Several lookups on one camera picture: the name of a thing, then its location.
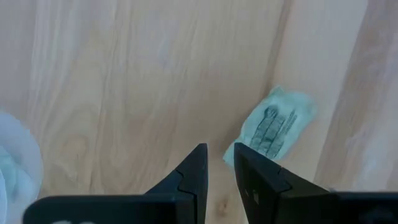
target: wood grain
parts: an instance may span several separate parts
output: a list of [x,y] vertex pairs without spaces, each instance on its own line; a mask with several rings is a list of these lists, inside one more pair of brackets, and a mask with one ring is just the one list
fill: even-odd
[[314,98],[318,115],[280,163],[313,180],[368,2],[294,1],[273,85]]
[[289,2],[2,1],[0,103],[40,145],[40,196],[141,194],[207,142],[207,223],[242,223],[222,155],[267,93]]
[[242,223],[221,157],[274,85],[316,120],[279,161],[398,190],[394,0],[0,0],[0,109],[32,131],[41,197],[141,194],[209,145],[207,223]]
[[316,181],[398,190],[398,2],[370,1],[323,147]]

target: light wood plank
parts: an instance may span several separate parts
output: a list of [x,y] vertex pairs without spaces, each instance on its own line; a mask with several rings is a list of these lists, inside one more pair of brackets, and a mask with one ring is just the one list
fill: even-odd
[[0,110],[27,121],[36,1],[0,1]]
[[266,94],[289,2],[38,0],[27,120],[41,196],[140,194],[208,142],[207,223],[242,223],[221,157]]
[[294,1],[272,84],[313,97],[318,115],[283,166],[313,180],[348,62],[367,6],[365,0]]
[[317,170],[339,190],[398,190],[398,2],[370,1]]

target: wooden floor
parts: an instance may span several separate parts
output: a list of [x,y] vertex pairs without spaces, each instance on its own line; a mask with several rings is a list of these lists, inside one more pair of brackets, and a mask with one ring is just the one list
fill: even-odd
[[397,20],[395,0],[0,0],[0,108],[40,145],[41,196],[140,194],[207,142],[207,223],[242,223],[222,155],[282,85],[319,110],[283,166],[398,190]]

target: black plastic tool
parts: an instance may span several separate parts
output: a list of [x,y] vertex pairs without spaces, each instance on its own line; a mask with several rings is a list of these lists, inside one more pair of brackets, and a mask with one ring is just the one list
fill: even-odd
[[397,193],[329,192],[242,143],[234,166],[250,224],[398,223]]
[[[241,143],[234,166],[250,224],[398,223],[397,193],[329,192]],[[47,197],[26,210],[24,224],[204,224],[207,188],[207,146],[200,144],[144,195]]]
[[204,223],[208,188],[207,145],[199,144],[144,195],[57,196],[33,203],[24,224]]

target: white plastic bag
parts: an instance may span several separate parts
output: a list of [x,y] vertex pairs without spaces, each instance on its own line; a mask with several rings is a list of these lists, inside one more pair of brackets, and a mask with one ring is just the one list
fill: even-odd
[[[24,210],[39,194],[43,163],[39,146],[29,130],[3,112],[0,112],[0,171],[0,215],[6,214],[7,224],[20,223]],[[6,200],[2,189],[6,191]]]

